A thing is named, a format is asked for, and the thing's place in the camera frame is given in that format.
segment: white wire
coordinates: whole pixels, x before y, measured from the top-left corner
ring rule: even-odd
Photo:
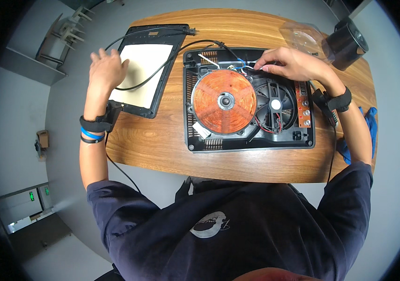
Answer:
[[[215,62],[213,62],[212,60],[206,58],[205,56],[203,56],[201,53],[198,54],[199,57],[205,59],[206,61],[212,63],[213,65],[215,65],[217,67],[217,69],[220,69],[220,65],[216,64]]]

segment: man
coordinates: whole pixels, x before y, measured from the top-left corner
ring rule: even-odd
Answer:
[[[100,49],[91,59],[87,121],[105,114],[128,66],[116,50],[107,55]],[[271,61],[284,66],[265,65]],[[332,97],[346,91],[330,67],[294,49],[267,50],[254,67],[291,80],[317,80]],[[354,101],[339,119],[352,164],[326,185],[317,209],[287,184],[224,183],[160,210],[134,189],[108,181],[104,133],[83,133],[83,184],[102,242],[123,278],[343,280],[367,235],[373,179],[370,132]]]

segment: blue glove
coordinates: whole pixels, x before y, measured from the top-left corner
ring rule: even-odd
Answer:
[[[367,114],[365,115],[365,121],[367,122],[368,129],[370,130],[371,136],[371,158],[375,156],[375,143],[376,143],[376,133],[378,131],[378,124],[376,123],[375,115],[378,110],[375,107],[371,107]],[[351,164],[351,156],[349,154],[348,146],[346,144],[345,139],[342,142],[339,142],[337,145],[337,150],[343,156],[343,160],[348,165]]]

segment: navy t-shirt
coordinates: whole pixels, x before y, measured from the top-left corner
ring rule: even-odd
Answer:
[[[248,183],[159,209],[118,182],[88,186],[103,245],[132,280],[232,280],[264,267],[343,280],[367,235],[371,166],[353,163],[315,209],[286,184]]]

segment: blue wristband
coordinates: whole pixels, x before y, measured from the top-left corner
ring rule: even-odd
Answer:
[[[103,135],[101,136],[97,136],[96,134],[92,134],[88,131],[86,131],[83,127],[81,127],[81,132],[84,133],[86,136],[93,138],[93,139],[101,139],[105,136],[105,133],[103,133]]]

